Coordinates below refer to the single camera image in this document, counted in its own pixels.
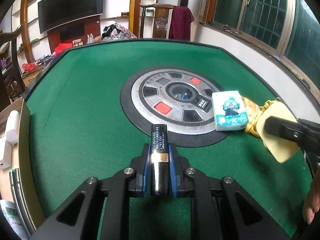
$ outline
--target yellow board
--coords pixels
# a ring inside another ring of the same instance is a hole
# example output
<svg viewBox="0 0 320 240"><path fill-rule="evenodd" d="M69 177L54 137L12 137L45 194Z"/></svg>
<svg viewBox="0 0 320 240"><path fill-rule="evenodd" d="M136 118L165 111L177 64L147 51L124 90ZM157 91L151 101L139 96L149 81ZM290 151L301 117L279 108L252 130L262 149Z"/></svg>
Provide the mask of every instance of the yellow board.
<svg viewBox="0 0 320 240"><path fill-rule="evenodd" d="M279 163L284 163L299 150L299 147L295 142L288 141L265 132L264 124L266 119L270 116L279 117L292 122L297 122L297 120L285 104L275 102L265 110L257 122L256 129L264 144Z"/></svg>

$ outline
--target red plastic bag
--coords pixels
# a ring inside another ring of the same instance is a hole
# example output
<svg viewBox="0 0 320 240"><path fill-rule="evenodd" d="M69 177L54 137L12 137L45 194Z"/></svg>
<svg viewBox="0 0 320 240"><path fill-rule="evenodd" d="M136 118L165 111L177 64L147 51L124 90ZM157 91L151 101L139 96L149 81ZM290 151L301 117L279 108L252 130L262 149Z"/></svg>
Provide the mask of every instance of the red plastic bag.
<svg viewBox="0 0 320 240"><path fill-rule="evenodd" d="M23 63L22 68L26 71L31 71L35 68L36 64L34 63Z"/></svg>
<svg viewBox="0 0 320 240"><path fill-rule="evenodd" d="M56 55L58 55L64 49L72 48L72 43L59 43L59 45L54 49Z"/></svg>

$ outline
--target human hand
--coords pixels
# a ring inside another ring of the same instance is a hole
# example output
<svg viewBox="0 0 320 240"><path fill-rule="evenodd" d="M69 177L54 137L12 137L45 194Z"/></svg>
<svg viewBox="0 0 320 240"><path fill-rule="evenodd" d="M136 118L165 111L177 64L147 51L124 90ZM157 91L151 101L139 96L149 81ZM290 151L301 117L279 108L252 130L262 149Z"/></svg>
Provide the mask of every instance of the human hand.
<svg viewBox="0 0 320 240"><path fill-rule="evenodd" d="M310 225L320 209L320 168L311 182L311 187L303 205L303 218Z"/></svg>

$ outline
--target green felt tabletop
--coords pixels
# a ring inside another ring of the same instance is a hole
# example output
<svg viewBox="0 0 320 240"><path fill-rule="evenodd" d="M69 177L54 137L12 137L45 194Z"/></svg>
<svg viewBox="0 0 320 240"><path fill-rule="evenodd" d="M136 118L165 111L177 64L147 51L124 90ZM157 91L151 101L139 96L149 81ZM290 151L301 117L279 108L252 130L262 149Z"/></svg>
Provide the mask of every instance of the green felt tabletop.
<svg viewBox="0 0 320 240"><path fill-rule="evenodd" d="M246 67L215 48L131 41L68 52L27 101L32 170L46 216L89 176L111 177L141 154L150 137L125 116L120 90L137 71L163 65L208 76L259 105L275 98ZM178 147L178 152L208 176L232 176L290 236L294 233L311 182L300 151L279 164L260 139L238 131L215 145ZM130 239L187 239L189 215L188 199L131 199Z"/></svg>

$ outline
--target window glass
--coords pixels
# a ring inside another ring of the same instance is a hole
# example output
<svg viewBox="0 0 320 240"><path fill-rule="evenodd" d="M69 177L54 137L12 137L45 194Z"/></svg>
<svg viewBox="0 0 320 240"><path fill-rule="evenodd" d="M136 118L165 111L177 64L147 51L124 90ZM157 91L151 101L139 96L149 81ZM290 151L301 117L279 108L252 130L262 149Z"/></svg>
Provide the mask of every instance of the window glass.
<svg viewBox="0 0 320 240"><path fill-rule="evenodd" d="M213 21L237 28L243 0L218 0Z"/></svg>
<svg viewBox="0 0 320 240"><path fill-rule="evenodd" d="M293 28L285 56L320 88L320 24L304 0L296 0Z"/></svg>
<svg viewBox="0 0 320 240"><path fill-rule="evenodd" d="M242 31L276 49L287 10L287 0L250 0Z"/></svg>

